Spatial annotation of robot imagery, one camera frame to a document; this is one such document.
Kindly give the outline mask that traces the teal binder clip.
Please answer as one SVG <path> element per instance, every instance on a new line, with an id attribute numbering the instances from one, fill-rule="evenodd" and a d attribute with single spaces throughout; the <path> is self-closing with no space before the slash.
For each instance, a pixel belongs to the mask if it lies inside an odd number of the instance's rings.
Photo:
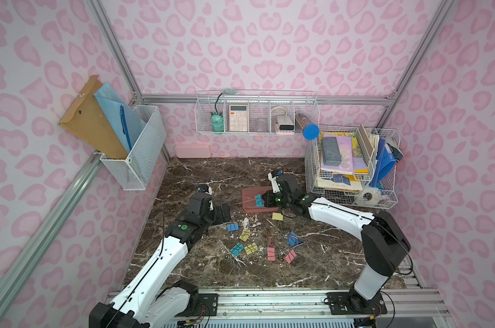
<path id="1" fill-rule="evenodd" d="M 231 249 L 231 254 L 237 257 L 243 250 L 244 246 L 241 243 L 238 243 Z"/>
<path id="2" fill-rule="evenodd" d="M 256 201 L 256 205 L 257 207 L 264 207 L 265 206 L 265 203 L 262 199 L 262 195 L 256 195 L 255 196 L 255 201 Z"/>

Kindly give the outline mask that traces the blue binder clip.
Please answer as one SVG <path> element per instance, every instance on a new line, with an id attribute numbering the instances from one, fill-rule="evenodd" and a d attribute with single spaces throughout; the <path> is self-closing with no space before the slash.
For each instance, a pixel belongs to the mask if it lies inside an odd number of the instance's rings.
<path id="1" fill-rule="evenodd" d="M 238 231 L 239 230 L 239 224 L 238 223 L 227 224 L 226 229 L 228 232 Z"/>
<path id="2" fill-rule="evenodd" d="M 289 232 L 287 235 L 287 243 L 291 247 L 296 247 L 298 245 L 301 245 L 303 241 L 295 234 L 295 232 Z"/>

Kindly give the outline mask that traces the pink plastic storage box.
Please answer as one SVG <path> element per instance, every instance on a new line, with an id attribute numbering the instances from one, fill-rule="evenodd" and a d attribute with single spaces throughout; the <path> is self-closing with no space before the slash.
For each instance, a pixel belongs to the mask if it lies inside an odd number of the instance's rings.
<path id="1" fill-rule="evenodd" d="M 277 212 L 278 207 L 269 207 L 265 203 L 268 192 L 273 193 L 271 186 L 244 188 L 241 193 L 244 212 L 247 214 Z"/>

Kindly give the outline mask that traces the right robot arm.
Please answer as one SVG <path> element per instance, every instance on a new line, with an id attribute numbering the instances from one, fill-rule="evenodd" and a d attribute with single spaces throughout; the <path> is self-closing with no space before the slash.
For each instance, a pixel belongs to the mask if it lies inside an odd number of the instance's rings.
<path id="1" fill-rule="evenodd" d="M 367 306 L 409 257 L 411 246 L 399 225 L 386 211 L 367 213 L 336 204 L 314 193 L 305 193 L 292 174 L 268 173 L 272 191 L 264 197 L 269 207 L 289 209 L 297 216 L 338 228 L 362 242 L 366 264 L 347 293 L 347 303 Z"/>

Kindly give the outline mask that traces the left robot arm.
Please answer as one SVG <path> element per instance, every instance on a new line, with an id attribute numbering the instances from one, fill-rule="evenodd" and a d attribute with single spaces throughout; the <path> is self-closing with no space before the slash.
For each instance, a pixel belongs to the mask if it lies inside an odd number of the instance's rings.
<path id="1" fill-rule="evenodd" d="M 211 188 L 202 184 L 134 279 L 108 304 L 91 310 L 89 327 L 163 327 L 175 317 L 188 318 L 179 327 L 208 322 L 217 313 L 217 295 L 201 296 L 196 285 L 183 280 L 164 284 L 211 226 L 230 219 L 230 207 L 215 205 Z"/>

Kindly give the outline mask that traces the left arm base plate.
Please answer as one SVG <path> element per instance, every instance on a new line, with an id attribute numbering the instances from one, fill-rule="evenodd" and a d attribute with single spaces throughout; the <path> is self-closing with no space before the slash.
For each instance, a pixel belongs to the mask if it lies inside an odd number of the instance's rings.
<path id="1" fill-rule="evenodd" d="M 184 311 L 177 314 L 178 317 L 216 317 L 218 294 L 199 294 L 197 297 L 191 296 L 190 303 Z"/>

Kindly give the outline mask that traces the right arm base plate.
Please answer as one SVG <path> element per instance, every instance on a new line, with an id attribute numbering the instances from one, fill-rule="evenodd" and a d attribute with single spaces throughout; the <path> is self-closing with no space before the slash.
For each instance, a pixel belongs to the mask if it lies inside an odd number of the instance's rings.
<path id="1" fill-rule="evenodd" d="M 367 315 L 388 314 L 385 301 L 378 292 L 371 300 L 364 299 L 356 292 L 329 292 L 324 299 L 332 315 Z"/>

